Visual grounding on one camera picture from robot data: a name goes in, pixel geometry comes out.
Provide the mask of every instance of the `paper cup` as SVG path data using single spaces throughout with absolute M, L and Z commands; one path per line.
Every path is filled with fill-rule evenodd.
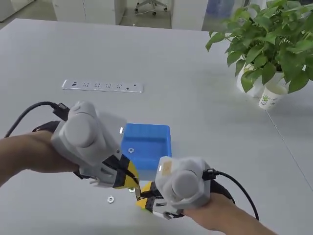
M 282 85 L 268 84 L 265 86 L 259 106 L 264 110 L 269 110 L 273 108 L 287 93 L 287 89 Z

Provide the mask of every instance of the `black wrist strap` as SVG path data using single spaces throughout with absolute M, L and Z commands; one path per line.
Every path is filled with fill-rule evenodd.
M 45 123 L 44 125 L 36 127 L 32 132 L 49 131 L 51 133 L 54 133 L 59 124 L 60 124 L 60 121 L 50 121 L 48 123 Z

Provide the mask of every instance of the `blue bin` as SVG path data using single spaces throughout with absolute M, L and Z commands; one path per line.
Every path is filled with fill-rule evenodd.
M 154 181 L 160 158 L 172 156 L 170 127 L 128 123 L 122 151 L 136 166 L 140 180 Z

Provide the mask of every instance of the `power strip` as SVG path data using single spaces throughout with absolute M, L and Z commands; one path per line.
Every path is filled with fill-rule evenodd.
M 115 82 L 65 80 L 62 85 L 62 89 L 79 91 L 99 91 L 99 92 L 143 93 L 143 85 L 141 83 L 136 82 L 115 83 Z

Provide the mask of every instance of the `metal washer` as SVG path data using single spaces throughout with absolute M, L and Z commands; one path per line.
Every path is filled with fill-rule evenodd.
M 110 203 L 110 204 L 113 203 L 114 202 L 114 197 L 112 197 L 112 196 L 108 197 L 107 202 Z

